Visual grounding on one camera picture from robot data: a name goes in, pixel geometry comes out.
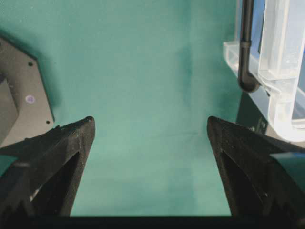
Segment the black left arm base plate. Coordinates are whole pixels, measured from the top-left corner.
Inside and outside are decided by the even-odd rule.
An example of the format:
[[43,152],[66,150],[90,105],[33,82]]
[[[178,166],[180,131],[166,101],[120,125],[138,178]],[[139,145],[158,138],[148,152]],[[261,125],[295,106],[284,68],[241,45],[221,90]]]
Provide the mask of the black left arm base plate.
[[0,38],[1,147],[48,132],[54,118],[37,58]]

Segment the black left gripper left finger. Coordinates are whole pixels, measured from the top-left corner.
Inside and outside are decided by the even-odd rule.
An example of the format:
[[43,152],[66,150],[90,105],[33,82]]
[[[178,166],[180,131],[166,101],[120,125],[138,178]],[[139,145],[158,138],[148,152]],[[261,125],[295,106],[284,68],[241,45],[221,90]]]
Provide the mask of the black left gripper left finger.
[[95,120],[57,126],[0,149],[16,160],[0,177],[0,215],[69,216],[95,138]]

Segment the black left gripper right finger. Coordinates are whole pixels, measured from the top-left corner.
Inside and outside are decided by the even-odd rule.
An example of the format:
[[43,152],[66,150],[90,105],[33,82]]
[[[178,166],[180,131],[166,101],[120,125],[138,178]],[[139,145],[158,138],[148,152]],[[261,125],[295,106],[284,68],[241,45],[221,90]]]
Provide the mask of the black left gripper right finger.
[[210,116],[207,134],[233,216],[304,217],[305,192],[272,155],[304,148]]

